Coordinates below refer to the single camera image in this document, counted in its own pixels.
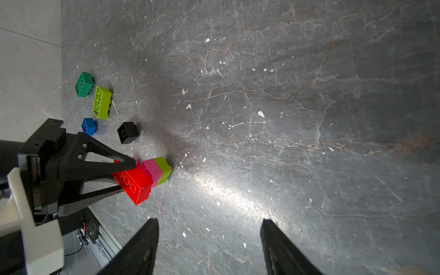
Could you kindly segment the magenta lego brick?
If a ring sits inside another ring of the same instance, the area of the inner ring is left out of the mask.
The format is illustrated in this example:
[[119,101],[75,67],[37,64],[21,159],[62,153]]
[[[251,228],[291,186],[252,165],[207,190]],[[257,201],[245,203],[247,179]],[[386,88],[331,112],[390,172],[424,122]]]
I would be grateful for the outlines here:
[[142,161],[140,168],[152,180],[151,187],[156,187],[163,175],[163,172],[155,159]]

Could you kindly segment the dark green lego brick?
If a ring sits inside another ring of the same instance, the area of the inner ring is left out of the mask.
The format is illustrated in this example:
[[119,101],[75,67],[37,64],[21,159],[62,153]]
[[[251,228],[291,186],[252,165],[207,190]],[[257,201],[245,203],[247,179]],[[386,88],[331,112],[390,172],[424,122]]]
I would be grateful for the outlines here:
[[95,78],[88,72],[81,72],[75,85],[77,97],[87,97],[95,85]]

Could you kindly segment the red lego brick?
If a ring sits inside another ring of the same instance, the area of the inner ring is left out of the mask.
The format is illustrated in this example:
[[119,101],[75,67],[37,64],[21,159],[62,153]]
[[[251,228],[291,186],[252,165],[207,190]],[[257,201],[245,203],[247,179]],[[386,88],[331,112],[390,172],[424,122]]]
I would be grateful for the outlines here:
[[136,164],[133,170],[112,173],[112,176],[135,205],[149,198],[153,181],[142,171],[139,164]]

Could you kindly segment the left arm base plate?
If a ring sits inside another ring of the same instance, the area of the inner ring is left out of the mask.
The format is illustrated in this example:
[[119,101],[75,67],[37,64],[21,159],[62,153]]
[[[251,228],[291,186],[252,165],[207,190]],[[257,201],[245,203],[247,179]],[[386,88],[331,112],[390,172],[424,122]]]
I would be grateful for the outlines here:
[[62,236],[81,229],[93,244],[99,238],[100,223],[88,207],[66,217],[57,217],[57,220]]

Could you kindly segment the lime small lego brick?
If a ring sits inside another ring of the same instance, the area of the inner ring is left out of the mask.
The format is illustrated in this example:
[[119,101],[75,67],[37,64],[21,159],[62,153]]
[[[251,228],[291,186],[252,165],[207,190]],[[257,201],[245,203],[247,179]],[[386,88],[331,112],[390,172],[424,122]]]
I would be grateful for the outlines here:
[[156,164],[158,165],[159,169],[162,172],[162,176],[160,177],[160,180],[157,184],[157,186],[158,186],[160,184],[165,183],[168,180],[173,169],[168,164],[167,160],[164,157],[155,158],[154,161],[156,162]]

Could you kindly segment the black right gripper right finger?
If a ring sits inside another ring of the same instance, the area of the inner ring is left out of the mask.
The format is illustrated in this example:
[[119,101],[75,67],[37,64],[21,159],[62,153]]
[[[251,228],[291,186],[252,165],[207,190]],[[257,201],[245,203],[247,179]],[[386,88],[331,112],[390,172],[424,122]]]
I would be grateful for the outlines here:
[[269,275],[323,274],[272,220],[262,221],[260,236]]

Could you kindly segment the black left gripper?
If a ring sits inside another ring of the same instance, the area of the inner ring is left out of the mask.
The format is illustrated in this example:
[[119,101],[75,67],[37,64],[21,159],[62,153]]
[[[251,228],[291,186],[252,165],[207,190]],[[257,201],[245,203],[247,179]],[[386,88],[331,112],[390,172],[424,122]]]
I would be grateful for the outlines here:
[[83,183],[133,170],[136,160],[82,132],[68,134],[63,121],[47,119],[18,150],[18,168],[33,215],[67,217],[123,192],[119,185],[81,194]]

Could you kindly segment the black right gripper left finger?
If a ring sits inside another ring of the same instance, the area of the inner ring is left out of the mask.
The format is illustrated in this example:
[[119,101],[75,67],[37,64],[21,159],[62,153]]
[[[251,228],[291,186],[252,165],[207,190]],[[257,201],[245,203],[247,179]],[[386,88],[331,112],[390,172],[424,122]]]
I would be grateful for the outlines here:
[[149,219],[98,275],[152,275],[159,241],[159,222]]

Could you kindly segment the lime green long lego brick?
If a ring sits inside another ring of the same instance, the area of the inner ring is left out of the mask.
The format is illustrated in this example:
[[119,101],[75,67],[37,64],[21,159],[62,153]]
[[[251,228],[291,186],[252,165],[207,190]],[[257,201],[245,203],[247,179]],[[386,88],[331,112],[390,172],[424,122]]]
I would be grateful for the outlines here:
[[97,86],[92,112],[97,119],[107,119],[112,99],[112,92],[106,87]]

